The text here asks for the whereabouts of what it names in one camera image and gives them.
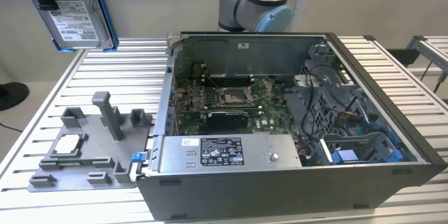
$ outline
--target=robotic arm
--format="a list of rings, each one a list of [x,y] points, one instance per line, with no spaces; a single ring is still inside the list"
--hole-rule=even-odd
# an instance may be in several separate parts
[[[288,0],[219,0],[223,31],[287,31],[292,10]]]

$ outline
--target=blue tab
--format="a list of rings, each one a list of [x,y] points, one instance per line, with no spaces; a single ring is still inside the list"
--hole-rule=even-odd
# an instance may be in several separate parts
[[[397,163],[397,162],[401,162],[401,161],[403,161],[403,154],[397,149],[395,149],[393,152],[392,152],[392,156],[385,160],[385,162]]]
[[[133,153],[131,160],[133,163],[143,163],[147,160],[147,153],[143,152]]]
[[[337,152],[333,152],[333,154],[331,154],[331,157],[333,159],[333,163],[337,165],[337,164],[343,164],[343,160],[341,160],[341,156],[339,155]]]

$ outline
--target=black stand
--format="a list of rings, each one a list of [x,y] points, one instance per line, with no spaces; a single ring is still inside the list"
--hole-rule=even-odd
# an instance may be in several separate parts
[[[21,103],[28,97],[29,89],[25,84],[11,82],[0,84],[0,111]]]

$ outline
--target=white label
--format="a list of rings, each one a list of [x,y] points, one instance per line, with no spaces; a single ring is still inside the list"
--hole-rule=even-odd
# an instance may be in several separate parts
[[[239,49],[248,49],[249,43],[239,43]]]
[[[84,1],[56,1],[59,10],[51,11],[64,41],[97,41],[99,37]]]
[[[199,138],[183,138],[183,146],[199,146]]]

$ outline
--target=aluminum extrusion table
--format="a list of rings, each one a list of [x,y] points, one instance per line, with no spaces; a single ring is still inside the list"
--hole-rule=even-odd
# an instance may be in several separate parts
[[[448,107],[375,40],[340,37],[380,87],[448,161]],[[157,118],[167,61],[165,39],[121,39],[116,52],[81,51],[0,164],[0,220],[15,223],[157,223],[133,189],[29,193],[28,179],[63,125],[67,106],[91,105],[109,91],[123,113],[144,108]],[[448,223],[448,170],[424,186],[399,191],[376,209],[197,223]]]

